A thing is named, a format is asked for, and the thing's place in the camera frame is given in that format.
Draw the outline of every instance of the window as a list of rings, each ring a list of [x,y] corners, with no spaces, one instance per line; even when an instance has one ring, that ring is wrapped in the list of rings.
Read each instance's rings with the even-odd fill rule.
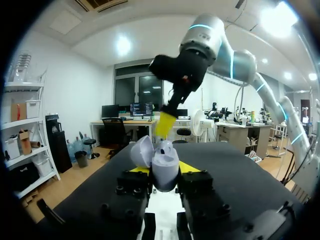
[[[115,70],[114,104],[130,111],[131,103],[152,103],[154,111],[163,105],[163,81],[148,71],[148,64]]]

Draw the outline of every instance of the ceiling vent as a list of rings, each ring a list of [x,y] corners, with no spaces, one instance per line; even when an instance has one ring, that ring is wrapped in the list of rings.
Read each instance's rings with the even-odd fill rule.
[[[75,0],[87,12],[102,12],[113,6],[128,2],[128,0]]]

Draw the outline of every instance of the robot arm on workbench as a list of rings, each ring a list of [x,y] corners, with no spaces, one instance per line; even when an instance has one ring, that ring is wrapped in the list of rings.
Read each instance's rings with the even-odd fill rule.
[[[286,121],[297,171],[291,176],[294,176],[293,180],[299,187],[309,196],[312,195],[319,176],[320,152],[315,150],[312,154],[309,151],[310,143],[298,113],[288,97],[276,100],[267,82],[257,72],[255,56],[247,50],[233,50],[226,37],[224,23],[208,14],[196,18],[184,36],[179,51],[176,58],[157,55],[149,66],[159,79],[173,83],[173,95],[161,110],[156,134],[168,134],[176,120],[178,105],[198,89],[207,68],[212,66],[212,72],[217,77],[231,79],[238,85],[253,86],[267,106],[272,120],[277,124]]]

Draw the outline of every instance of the ceiling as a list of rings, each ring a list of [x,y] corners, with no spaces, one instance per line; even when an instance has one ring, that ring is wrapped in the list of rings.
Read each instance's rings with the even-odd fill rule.
[[[259,72],[294,90],[307,90],[309,85],[315,86],[316,81],[311,82],[308,78],[309,73],[315,70],[297,32],[291,31],[286,38],[276,38],[267,34],[259,24],[261,12],[275,6],[275,1],[245,0],[239,9],[235,8],[237,2],[128,0],[127,3],[97,13],[85,12],[74,0],[56,0],[33,29],[64,42],[102,66],[109,66],[150,59],[157,54],[176,56],[179,53],[178,46],[195,17],[210,13],[224,20],[225,26],[229,25],[226,35],[232,48],[247,49],[256,56]],[[74,24],[74,19],[70,21],[73,23],[70,29],[62,26],[62,32],[66,34],[50,28],[53,22],[59,22],[57,16],[63,11],[80,20],[77,24]],[[125,56],[120,56],[116,50],[116,43],[121,36],[131,42],[131,50]],[[261,62],[264,58],[268,59],[268,64]],[[284,72],[290,72],[292,80],[285,79]]]

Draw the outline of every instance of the white fan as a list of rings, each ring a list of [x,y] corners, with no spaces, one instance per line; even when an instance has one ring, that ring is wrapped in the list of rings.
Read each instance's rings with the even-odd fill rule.
[[[200,109],[196,110],[194,114],[191,116],[190,122],[190,130],[194,136],[204,135],[204,142],[207,142],[207,134],[208,129],[212,129],[214,127],[215,121],[206,119],[206,115]]]

